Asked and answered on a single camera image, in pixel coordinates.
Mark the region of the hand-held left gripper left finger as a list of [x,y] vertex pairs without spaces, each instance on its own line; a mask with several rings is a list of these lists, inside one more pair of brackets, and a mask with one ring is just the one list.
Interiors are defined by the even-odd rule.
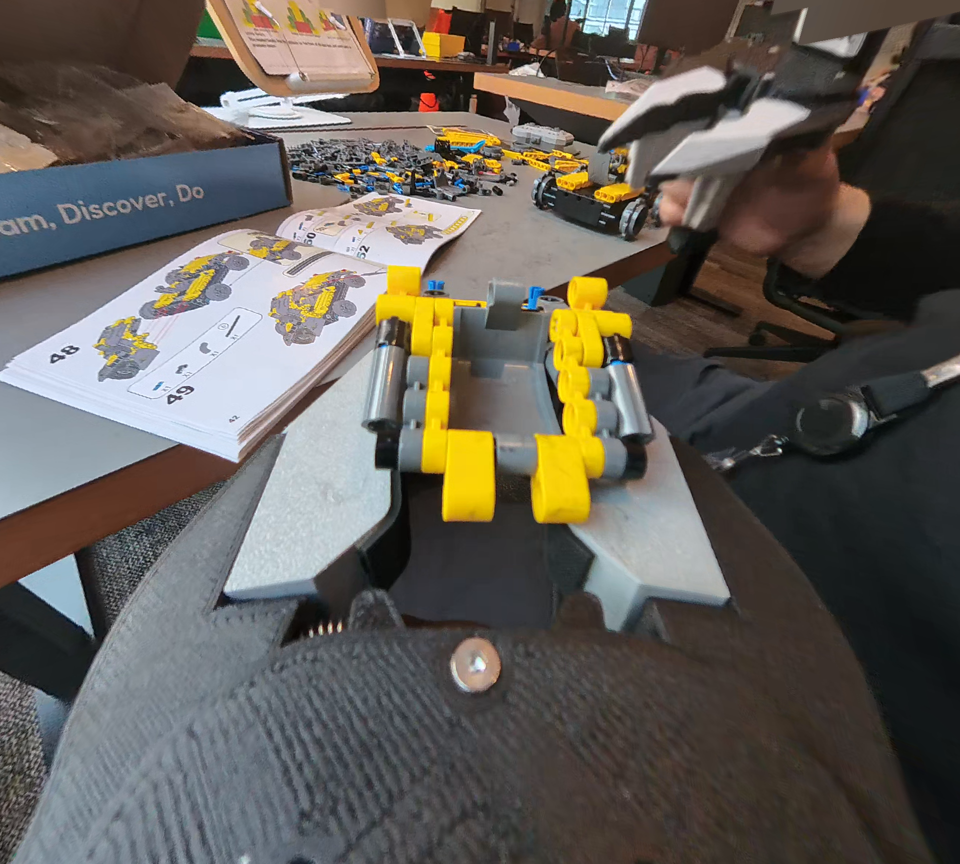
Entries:
[[376,468],[377,439],[362,426],[371,364],[362,358],[281,435],[225,597],[351,601],[405,570],[401,475]]

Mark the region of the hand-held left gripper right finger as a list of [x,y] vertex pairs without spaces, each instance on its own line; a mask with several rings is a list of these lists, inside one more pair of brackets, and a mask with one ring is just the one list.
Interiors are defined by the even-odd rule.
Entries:
[[652,424],[646,474],[595,489],[588,521],[569,526],[593,557],[583,587],[614,632],[632,628],[650,599],[723,607],[731,598],[669,433]]

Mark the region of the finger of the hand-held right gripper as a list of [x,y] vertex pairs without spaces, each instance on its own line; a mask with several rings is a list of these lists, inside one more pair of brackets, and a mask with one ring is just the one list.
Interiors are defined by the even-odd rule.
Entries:
[[609,124],[599,138],[598,152],[681,124],[709,122],[723,104],[728,79],[714,67],[699,67],[654,82]]
[[745,173],[778,136],[810,114],[808,107],[797,102],[754,101],[745,111],[728,114],[711,127],[655,133],[630,146],[627,183],[640,189],[653,179]]

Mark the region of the yellow black brick vehicle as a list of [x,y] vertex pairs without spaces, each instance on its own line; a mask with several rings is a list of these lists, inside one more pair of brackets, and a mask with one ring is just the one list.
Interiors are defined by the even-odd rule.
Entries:
[[532,202],[580,227],[633,242],[652,219],[655,195],[632,188],[627,171],[624,148],[597,152],[575,170],[556,161],[535,180]]

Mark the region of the yellow brick arm with piston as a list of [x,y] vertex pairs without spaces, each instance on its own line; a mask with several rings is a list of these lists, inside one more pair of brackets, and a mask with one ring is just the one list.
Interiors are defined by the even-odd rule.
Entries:
[[[491,282],[511,282],[499,278]],[[582,524],[592,510],[592,486],[641,478],[647,447],[654,440],[631,348],[632,320],[606,308],[609,285],[601,277],[579,275],[565,298],[548,298],[526,287],[524,307],[548,314],[545,360],[558,412],[559,435],[529,438],[441,427],[446,395],[427,393],[435,426],[402,430],[407,349],[396,319],[398,298],[445,297],[428,291],[419,268],[390,266],[386,291],[376,300],[376,341],[371,359],[362,424],[376,438],[379,470],[441,477],[441,517],[445,522],[490,522],[498,500],[498,478],[528,479],[534,520]]]

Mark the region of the white instruction booklet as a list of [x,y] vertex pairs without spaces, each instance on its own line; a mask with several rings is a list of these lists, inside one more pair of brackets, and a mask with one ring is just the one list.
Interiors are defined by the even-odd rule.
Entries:
[[238,462],[374,327],[389,267],[421,273],[480,214],[366,195],[223,233],[15,356],[2,382]]

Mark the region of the person's right forearm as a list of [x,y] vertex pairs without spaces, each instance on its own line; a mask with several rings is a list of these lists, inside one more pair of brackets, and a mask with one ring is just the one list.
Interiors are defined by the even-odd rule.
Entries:
[[902,322],[958,321],[958,201],[881,199],[846,255],[809,279],[832,306]]

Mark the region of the person's right hand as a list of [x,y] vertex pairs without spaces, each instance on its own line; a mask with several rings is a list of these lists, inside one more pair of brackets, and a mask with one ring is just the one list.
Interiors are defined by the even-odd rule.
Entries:
[[864,190],[841,181],[827,141],[754,168],[731,193],[715,234],[741,252],[817,279],[846,256],[871,210]]

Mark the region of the grey battery box brick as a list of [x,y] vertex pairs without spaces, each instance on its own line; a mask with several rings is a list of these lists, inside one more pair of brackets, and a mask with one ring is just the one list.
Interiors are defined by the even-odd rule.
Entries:
[[513,126],[510,135],[521,150],[566,151],[575,141],[574,135],[566,130],[531,123]]

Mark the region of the scattered long yellow beams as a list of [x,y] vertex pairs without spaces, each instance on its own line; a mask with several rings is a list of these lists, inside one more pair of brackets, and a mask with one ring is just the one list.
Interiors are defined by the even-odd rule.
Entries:
[[563,150],[513,150],[501,148],[501,159],[513,165],[526,165],[558,176],[587,172],[589,163]]

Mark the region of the yellow and blue beam stack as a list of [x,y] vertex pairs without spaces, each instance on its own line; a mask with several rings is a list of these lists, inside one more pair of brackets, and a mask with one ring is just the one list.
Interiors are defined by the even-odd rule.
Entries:
[[502,142],[495,134],[469,128],[441,126],[436,132],[433,151],[436,154],[462,158],[465,155],[478,155],[499,160],[502,156]]

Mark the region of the clear acrylic box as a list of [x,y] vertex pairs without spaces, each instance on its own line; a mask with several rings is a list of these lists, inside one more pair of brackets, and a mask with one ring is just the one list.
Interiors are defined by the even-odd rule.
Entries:
[[376,57],[423,60],[426,48],[416,23],[407,19],[362,19],[369,50]]

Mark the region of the pile of loose building bricks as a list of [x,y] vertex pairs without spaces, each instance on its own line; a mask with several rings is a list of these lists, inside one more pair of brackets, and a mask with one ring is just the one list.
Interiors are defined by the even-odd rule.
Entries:
[[502,158],[434,152],[433,143],[408,140],[330,138],[287,150],[293,179],[335,187],[352,198],[403,196],[456,202],[469,196],[502,196],[518,175]]

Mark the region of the blue cardboard kit box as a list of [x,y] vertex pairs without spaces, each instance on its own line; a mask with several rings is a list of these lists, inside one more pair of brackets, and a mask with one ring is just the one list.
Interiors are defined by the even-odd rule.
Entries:
[[[104,66],[181,98],[205,6],[1,0],[2,64]],[[245,131],[246,146],[2,174],[2,278],[289,206],[282,142]]]

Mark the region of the clear plastic bags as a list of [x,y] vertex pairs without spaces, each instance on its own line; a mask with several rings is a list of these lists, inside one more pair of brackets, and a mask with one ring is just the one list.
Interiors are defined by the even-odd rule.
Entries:
[[164,83],[97,64],[1,65],[2,174],[254,142]]

